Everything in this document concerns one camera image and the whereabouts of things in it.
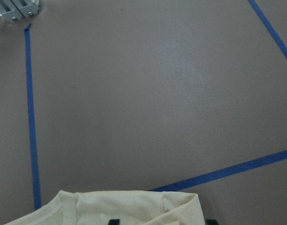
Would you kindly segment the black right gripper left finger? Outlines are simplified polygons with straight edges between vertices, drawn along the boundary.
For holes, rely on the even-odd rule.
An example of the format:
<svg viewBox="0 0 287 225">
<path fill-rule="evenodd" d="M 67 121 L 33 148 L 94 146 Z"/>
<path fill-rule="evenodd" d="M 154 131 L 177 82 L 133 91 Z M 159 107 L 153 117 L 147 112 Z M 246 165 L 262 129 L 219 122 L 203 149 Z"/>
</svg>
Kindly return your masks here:
<svg viewBox="0 0 287 225">
<path fill-rule="evenodd" d="M 120 219 L 110 219 L 108 225 L 120 225 Z"/>
</svg>

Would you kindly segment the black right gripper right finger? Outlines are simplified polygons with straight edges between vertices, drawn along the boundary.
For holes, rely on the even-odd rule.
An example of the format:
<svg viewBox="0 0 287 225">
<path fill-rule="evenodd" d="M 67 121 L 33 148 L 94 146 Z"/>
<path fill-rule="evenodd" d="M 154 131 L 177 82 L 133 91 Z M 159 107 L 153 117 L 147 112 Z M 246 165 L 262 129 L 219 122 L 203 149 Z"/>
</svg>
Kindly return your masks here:
<svg viewBox="0 0 287 225">
<path fill-rule="evenodd" d="M 215 219 L 207 219 L 206 223 L 207 225 L 219 225 L 219 223 Z"/>
</svg>

